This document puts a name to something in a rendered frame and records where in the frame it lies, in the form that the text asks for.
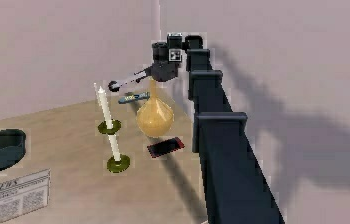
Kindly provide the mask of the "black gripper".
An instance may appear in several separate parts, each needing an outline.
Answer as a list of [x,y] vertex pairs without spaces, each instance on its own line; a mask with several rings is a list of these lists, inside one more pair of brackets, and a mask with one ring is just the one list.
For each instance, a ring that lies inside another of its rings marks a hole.
[[118,92],[122,86],[136,82],[151,76],[157,82],[167,82],[178,76],[181,64],[181,50],[169,48],[166,42],[152,44],[153,63],[150,67],[134,73],[119,81],[112,80],[108,84],[111,92]]

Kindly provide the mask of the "amber glass vase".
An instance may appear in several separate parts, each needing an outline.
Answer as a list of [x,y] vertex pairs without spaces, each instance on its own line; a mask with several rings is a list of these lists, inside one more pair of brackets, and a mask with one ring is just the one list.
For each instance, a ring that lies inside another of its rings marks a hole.
[[149,137],[158,138],[166,134],[173,122],[174,112],[157,94],[157,83],[149,82],[150,98],[137,111],[137,125]]

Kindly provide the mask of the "blue remote control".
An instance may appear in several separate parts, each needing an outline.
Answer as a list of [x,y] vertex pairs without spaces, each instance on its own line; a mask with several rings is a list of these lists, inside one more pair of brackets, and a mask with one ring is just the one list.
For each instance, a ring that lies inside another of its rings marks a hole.
[[150,93],[149,92],[142,92],[139,94],[129,94],[126,95],[118,100],[119,104],[126,104],[126,103],[131,103],[131,102],[136,102],[138,100],[142,99],[149,99],[150,98]]

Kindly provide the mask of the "white candle green holder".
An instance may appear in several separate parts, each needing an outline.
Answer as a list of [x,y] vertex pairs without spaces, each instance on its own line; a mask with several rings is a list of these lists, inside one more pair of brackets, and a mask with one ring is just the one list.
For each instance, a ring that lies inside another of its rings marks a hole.
[[106,91],[97,84],[94,84],[94,88],[104,116],[104,121],[98,125],[98,130],[101,134],[115,135],[121,129],[121,122],[111,117]]
[[109,135],[108,139],[112,150],[112,157],[107,161],[107,169],[112,173],[123,172],[130,166],[130,158],[120,153],[115,135]]

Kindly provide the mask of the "black phone red edge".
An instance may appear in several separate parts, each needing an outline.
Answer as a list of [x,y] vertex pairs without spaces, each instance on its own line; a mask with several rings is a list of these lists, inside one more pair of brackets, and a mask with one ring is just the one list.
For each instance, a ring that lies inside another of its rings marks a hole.
[[182,149],[184,147],[185,147],[184,143],[178,137],[174,137],[174,138],[167,139],[159,143],[150,145],[147,147],[147,149],[152,158],[157,158],[165,154]]

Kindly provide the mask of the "dark teal bowl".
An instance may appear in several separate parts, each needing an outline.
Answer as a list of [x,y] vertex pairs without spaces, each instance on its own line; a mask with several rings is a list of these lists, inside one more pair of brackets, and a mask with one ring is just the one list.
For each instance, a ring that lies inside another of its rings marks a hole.
[[0,130],[0,171],[17,164],[25,154],[26,134],[22,130]]

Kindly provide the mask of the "grey newspaper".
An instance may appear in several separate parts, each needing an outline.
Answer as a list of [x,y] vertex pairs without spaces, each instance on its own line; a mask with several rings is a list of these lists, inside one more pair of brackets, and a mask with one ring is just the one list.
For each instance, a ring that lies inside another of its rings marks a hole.
[[45,169],[0,183],[0,224],[46,207],[50,179],[51,171]]

